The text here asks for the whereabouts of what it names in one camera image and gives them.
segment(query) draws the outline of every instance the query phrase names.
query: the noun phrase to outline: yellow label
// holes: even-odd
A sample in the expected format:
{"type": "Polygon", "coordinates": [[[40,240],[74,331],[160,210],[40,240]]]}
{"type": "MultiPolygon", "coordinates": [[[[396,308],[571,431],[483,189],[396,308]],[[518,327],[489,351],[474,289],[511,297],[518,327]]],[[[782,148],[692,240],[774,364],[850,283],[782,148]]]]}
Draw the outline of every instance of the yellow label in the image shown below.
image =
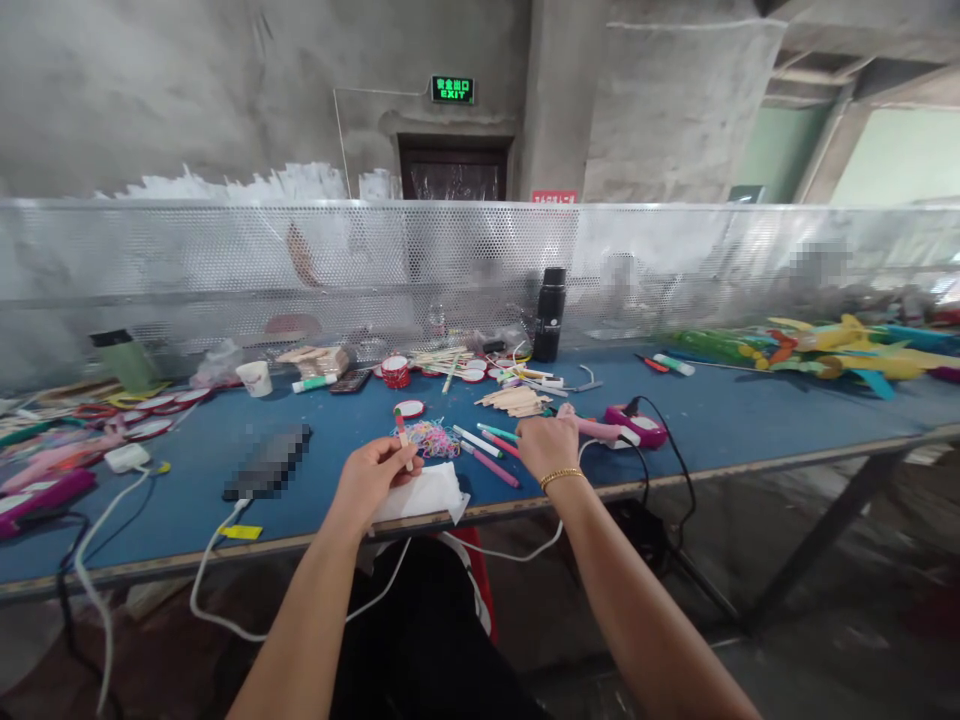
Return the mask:
{"type": "Polygon", "coordinates": [[[220,528],[221,535],[226,535],[234,540],[256,540],[262,532],[263,528],[253,527],[252,525],[231,525],[228,528],[220,528]]]}

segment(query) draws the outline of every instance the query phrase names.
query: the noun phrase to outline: white cup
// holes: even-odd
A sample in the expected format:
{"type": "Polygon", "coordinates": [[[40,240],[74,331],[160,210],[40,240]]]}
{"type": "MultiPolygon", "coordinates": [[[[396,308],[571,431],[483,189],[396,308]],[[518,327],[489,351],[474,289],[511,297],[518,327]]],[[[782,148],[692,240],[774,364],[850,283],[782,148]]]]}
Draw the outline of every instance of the white cup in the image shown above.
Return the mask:
{"type": "Polygon", "coordinates": [[[237,367],[237,375],[251,397],[265,397],[273,392],[273,383],[264,360],[237,367]]]}

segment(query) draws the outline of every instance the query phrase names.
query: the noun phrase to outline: table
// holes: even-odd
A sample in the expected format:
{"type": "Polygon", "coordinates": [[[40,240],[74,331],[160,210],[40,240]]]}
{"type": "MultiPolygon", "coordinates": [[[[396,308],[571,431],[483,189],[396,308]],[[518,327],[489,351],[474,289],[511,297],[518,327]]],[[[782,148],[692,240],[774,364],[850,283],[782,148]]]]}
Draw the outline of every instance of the table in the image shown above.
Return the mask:
{"type": "MultiPolygon", "coordinates": [[[[787,561],[753,614],[748,614],[751,624],[759,624],[789,592],[903,454],[921,445],[960,439],[960,389],[932,378],[903,383],[894,400],[882,401],[846,384],[791,373],[698,366],[689,378],[661,375],[639,362],[635,351],[567,351],[551,370],[578,386],[588,379],[578,368],[584,364],[603,381],[603,387],[569,398],[587,417],[602,417],[608,405],[625,403],[634,395],[652,399],[665,415],[694,482],[875,456],[787,561]]],[[[640,352],[652,354],[650,349],[640,352]]],[[[220,499],[224,482],[241,466],[252,443],[290,425],[309,423],[314,436],[281,496],[255,501],[244,511],[243,524],[264,528],[260,540],[225,540],[211,562],[302,550],[323,521],[347,455],[390,433],[392,408],[400,400],[423,400],[424,418],[442,417],[446,425],[470,429],[483,422],[513,429],[515,421],[506,413],[473,404],[496,389],[492,381],[470,385],[455,380],[446,396],[441,394],[442,384],[442,378],[415,373],[403,390],[390,390],[371,378],[355,395],[324,390],[294,395],[286,386],[278,387],[279,379],[278,389],[267,399],[251,398],[243,390],[219,393],[198,406],[176,431],[146,443],[155,461],[169,461],[172,470],[132,493],[98,533],[87,556],[94,581],[110,585],[193,573],[210,535],[231,510],[220,499]]],[[[649,407],[641,405],[641,411],[645,409],[649,407]]],[[[669,445],[647,451],[645,457],[653,489],[684,482],[669,445]]],[[[508,457],[504,464],[521,481],[518,490],[469,456],[455,461],[461,488],[472,496],[463,524],[513,517],[549,504],[519,461],[508,457]]],[[[605,501],[643,489],[641,466],[632,451],[591,446],[584,453],[583,468],[605,501]]],[[[91,518],[135,477],[116,477],[105,467],[98,475],[99,487],[75,506],[91,518]]],[[[449,524],[446,513],[406,518],[378,525],[376,535],[404,537],[436,532],[449,524]]],[[[0,544],[0,602],[51,596],[57,562],[75,532],[72,522],[58,521],[0,544]]]]}

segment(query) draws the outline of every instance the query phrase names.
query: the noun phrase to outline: perforated metal screen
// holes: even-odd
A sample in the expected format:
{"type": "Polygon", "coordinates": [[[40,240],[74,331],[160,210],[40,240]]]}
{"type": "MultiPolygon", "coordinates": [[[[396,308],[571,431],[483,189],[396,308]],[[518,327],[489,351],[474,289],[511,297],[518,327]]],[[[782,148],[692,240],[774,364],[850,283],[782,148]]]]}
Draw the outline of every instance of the perforated metal screen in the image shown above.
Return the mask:
{"type": "Polygon", "coordinates": [[[5,201],[0,382],[76,379],[119,327],[170,372],[297,328],[373,359],[430,342],[440,306],[451,331],[529,322],[553,265],[568,346],[825,317],[852,285],[946,287],[958,253],[960,212],[935,208],[5,201]]]}

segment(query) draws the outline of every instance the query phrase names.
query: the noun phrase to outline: green exit sign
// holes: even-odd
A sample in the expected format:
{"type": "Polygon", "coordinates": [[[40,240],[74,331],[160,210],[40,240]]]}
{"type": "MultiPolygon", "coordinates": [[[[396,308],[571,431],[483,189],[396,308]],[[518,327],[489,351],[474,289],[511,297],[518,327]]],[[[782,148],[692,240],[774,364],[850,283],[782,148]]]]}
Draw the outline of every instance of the green exit sign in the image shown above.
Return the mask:
{"type": "Polygon", "coordinates": [[[434,102],[452,102],[458,105],[473,105],[473,78],[452,78],[434,75],[430,83],[434,102]]]}

